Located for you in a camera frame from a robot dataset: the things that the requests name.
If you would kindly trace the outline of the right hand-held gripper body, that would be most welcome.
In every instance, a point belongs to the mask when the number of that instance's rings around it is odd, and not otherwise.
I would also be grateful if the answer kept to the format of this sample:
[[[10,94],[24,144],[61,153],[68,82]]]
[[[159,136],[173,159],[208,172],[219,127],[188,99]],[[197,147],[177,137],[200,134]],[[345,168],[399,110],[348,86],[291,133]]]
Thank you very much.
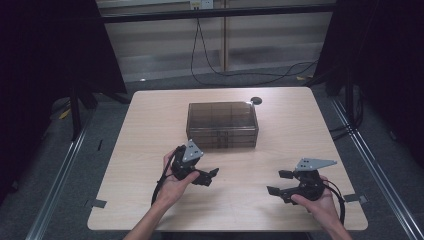
[[[318,170],[336,164],[336,160],[302,158],[294,171],[294,176],[299,181],[299,195],[308,200],[318,200],[325,189]]]

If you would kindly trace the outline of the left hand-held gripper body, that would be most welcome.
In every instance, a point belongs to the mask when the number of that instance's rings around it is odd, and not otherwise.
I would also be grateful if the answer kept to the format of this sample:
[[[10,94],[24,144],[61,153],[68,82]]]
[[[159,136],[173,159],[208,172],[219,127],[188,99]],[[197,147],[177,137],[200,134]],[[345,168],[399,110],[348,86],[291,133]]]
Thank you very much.
[[[171,166],[173,175],[178,180],[185,179],[191,172],[196,170],[195,165],[203,155],[203,151],[192,139],[186,144],[178,146]]]

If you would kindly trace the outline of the translucent brown plastic drawer cabinet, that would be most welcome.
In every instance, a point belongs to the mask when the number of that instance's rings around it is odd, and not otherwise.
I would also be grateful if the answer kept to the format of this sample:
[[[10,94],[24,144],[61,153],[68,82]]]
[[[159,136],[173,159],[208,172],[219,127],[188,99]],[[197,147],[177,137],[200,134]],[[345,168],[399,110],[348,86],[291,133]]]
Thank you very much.
[[[194,129],[257,129],[255,107],[251,102],[190,103],[186,134]]]

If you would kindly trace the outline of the person's right hand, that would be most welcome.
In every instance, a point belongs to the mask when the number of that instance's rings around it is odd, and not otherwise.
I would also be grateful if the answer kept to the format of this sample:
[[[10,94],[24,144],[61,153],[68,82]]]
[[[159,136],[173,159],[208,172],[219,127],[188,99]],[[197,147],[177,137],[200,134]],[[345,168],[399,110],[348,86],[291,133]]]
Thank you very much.
[[[333,194],[329,189],[325,189],[321,197],[315,201],[308,200],[298,194],[293,194],[291,199],[311,213],[313,218],[325,230],[329,230],[340,223],[339,215],[333,200]]]

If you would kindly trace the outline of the person's left hand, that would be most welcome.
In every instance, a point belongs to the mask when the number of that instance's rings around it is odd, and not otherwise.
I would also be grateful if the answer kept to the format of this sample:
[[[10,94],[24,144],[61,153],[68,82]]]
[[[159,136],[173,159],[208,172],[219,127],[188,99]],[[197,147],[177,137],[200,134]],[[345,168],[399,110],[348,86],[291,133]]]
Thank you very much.
[[[153,203],[154,207],[159,207],[164,210],[168,210],[172,205],[174,205],[184,194],[187,186],[199,177],[199,173],[197,171],[190,173],[183,180],[178,180],[175,176],[172,176],[172,171],[169,168],[172,157],[172,151],[163,157],[162,175],[164,176],[164,180],[158,190],[156,200]]]

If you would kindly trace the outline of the black metal stand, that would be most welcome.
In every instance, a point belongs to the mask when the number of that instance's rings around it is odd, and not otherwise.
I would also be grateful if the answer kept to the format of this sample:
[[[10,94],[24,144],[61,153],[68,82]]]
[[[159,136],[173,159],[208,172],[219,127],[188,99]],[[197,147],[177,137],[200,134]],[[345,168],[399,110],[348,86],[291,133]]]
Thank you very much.
[[[71,84],[69,97],[73,123],[72,140],[75,141],[82,131],[79,103],[82,103],[86,109],[95,109],[97,107],[97,100],[90,86],[81,81],[76,81]]]
[[[355,122],[353,87],[352,79],[350,75],[347,75],[345,84],[345,110],[350,125],[353,125]]]

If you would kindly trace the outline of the black horizontal bar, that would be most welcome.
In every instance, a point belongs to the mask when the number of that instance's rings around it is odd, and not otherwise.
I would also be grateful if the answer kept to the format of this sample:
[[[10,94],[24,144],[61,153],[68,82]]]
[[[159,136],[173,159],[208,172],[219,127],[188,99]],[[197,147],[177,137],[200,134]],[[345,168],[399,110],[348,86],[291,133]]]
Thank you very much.
[[[225,8],[225,9],[185,10],[185,11],[137,13],[137,14],[114,14],[114,15],[101,16],[100,21],[103,23],[127,23],[127,22],[147,22],[147,21],[240,17],[240,16],[323,13],[323,12],[333,12],[336,9],[336,6],[337,6],[336,3],[327,3],[327,4],[289,5],[289,6],[275,6],[275,7]]]

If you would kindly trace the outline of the black curtain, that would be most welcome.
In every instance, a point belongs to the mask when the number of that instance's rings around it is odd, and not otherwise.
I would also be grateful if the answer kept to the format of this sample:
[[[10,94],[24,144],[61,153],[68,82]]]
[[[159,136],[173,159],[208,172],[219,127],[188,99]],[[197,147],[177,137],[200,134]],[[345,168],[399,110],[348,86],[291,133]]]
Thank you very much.
[[[336,0],[315,74],[350,77],[424,168],[424,0]]]
[[[96,0],[0,0],[0,204],[50,124],[53,103],[92,108],[126,87]]]

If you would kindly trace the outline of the metal floor rail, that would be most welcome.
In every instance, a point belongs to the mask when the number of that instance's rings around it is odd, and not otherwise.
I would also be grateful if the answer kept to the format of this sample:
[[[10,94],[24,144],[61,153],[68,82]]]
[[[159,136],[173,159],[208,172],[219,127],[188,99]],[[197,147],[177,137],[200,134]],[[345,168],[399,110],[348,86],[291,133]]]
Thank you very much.
[[[383,169],[376,160],[374,154],[368,144],[362,137],[359,130],[354,128],[348,121],[347,110],[342,103],[335,99],[331,99],[332,105],[341,120],[344,127],[347,128],[348,135],[353,141],[361,158],[365,162],[383,196],[388,202],[391,210],[408,236],[409,240],[424,240],[424,231],[419,227],[419,224],[399,194],[396,192],[392,183],[384,173]]]
[[[50,188],[49,193],[45,198],[45,201],[39,210],[25,240],[43,240],[45,232],[52,219],[53,213],[64,189],[67,178],[84,142],[87,129],[92,122],[94,114],[95,110],[88,111],[87,118],[83,124],[82,130],[77,134],[77,137],[71,141],[68,152],[63,160],[59,172],[55,177],[53,185]]]

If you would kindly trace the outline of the wooden vertical post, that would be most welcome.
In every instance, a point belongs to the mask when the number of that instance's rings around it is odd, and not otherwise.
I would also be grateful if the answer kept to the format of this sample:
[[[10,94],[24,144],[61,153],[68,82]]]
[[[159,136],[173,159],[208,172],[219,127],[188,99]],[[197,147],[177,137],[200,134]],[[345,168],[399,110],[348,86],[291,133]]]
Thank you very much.
[[[228,7],[227,0],[221,0],[222,10],[226,10]],[[227,33],[227,17],[222,17],[222,28],[221,28],[221,67],[222,71],[226,72],[228,70],[228,59],[229,59],[229,50],[228,50],[228,33]]]

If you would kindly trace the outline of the white wall outlet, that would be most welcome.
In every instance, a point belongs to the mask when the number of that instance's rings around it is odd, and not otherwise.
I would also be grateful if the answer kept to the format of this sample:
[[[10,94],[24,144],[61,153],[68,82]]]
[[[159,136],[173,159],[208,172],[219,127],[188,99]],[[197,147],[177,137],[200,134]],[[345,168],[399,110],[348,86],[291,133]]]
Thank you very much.
[[[213,9],[214,1],[213,0],[190,0],[190,7],[192,10]]]

